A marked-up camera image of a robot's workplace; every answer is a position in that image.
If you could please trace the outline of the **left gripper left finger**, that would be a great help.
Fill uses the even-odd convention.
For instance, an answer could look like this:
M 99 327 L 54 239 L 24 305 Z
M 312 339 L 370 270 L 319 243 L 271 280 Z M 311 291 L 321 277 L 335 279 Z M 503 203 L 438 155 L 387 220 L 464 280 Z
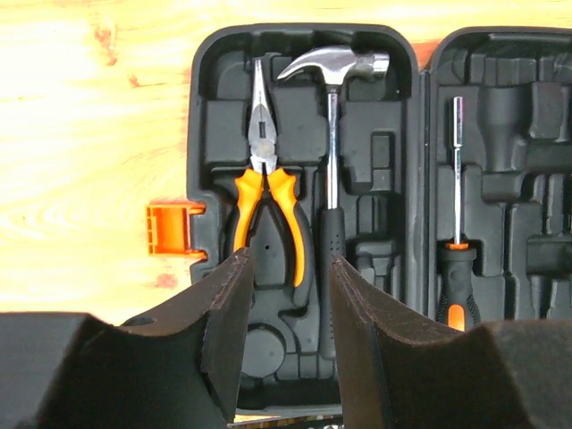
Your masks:
M 241 249 L 121 325 L 86 313 L 2 314 L 2 427 L 226 427 L 253 281 Z

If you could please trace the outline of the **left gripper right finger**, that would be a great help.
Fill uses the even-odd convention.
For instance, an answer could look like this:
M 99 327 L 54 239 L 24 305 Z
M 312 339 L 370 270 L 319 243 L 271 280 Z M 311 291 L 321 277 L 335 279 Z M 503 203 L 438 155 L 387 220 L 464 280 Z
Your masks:
M 377 290 L 342 257 L 330 293 L 348 428 L 568 428 L 571 323 L 459 332 Z

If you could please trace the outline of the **black handled screwdriver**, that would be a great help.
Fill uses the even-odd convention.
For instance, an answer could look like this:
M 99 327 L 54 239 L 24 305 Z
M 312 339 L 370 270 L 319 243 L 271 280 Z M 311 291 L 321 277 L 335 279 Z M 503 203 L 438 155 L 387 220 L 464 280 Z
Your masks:
M 439 249 L 442 265 L 442 294 L 437 321 L 457 331 L 466 331 L 480 322 L 480 310 L 475 302 L 472 268 L 476 251 L 463 236 L 463 167 L 461 149 L 464 146 L 464 98 L 451 100 L 451 162 L 453 169 L 453 234 Z

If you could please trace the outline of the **orange case latch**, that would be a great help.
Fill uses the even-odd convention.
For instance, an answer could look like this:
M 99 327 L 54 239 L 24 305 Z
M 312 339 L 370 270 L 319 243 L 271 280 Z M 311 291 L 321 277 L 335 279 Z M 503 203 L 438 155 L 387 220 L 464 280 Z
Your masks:
M 207 259 L 205 250 L 193 248 L 191 217 L 206 207 L 193 202 L 155 203 L 146 206 L 147 252 L 152 257 Z

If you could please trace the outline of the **black plastic tool case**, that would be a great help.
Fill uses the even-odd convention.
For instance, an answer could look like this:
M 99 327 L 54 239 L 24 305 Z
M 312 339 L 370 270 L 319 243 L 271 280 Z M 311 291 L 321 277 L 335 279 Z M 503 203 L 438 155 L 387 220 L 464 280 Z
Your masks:
M 252 67 L 261 58 L 278 131 L 278 164 L 297 181 L 314 233 L 322 229 L 327 102 L 317 70 L 278 76 L 322 46 L 382 51 L 383 77 L 341 91 L 340 205 L 346 258 L 377 289 L 434 317 L 438 249 L 454 233 L 452 114 L 464 100 L 463 234 L 484 321 L 571 316 L 571 32 L 473 27 L 448 35 L 429 64 L 395 29 L 275 23 L 220 29 L 191 68 L 187 194 L 193 280 L 232 252 L 235 180 L 249 165 Z

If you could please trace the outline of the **orange needle nose pliers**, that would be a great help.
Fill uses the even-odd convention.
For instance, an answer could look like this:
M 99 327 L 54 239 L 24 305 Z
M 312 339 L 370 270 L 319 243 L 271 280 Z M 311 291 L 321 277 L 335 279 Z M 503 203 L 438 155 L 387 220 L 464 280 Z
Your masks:
M 236 251 L 247 246 L 252 218 L 264 190 L 269 189 L 290 228 L 294 245 L 292 302 L 301 306 L 307 300 L 314 279 L 312 232 L 295 196 L 296 177 L 278 165 L 277 130 L 268 102 L 263 60 L 260 57 L 253 59 L 252 66 L 252 104 L 247 129 L 250 167 L 234 181 L 238 191 L 238 219 L 231 238 L 232 249 Z

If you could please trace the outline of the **claw hammer black grip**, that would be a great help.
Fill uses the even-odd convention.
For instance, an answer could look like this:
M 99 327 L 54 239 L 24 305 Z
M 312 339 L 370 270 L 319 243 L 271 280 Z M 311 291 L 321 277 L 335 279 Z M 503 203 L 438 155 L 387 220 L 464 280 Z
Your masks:
M 321 73 L 327 95 L 328 148 L 325 169 L 325 208 L 322 211 L 321 238 L 321 334 L 319 354 L 325 360 L 336 358 L 330 298 L 330 267 L 333 259 L 346 254 L 344 210 L 340 207 L 339 103 L 344 81 L 351 77 L 370 79 L 383 76 L 389 68 L 386 52 L 360 54 L 349 46 L 315 48 L 293 60 L 278 76 L 287 80 L 309 69 Z

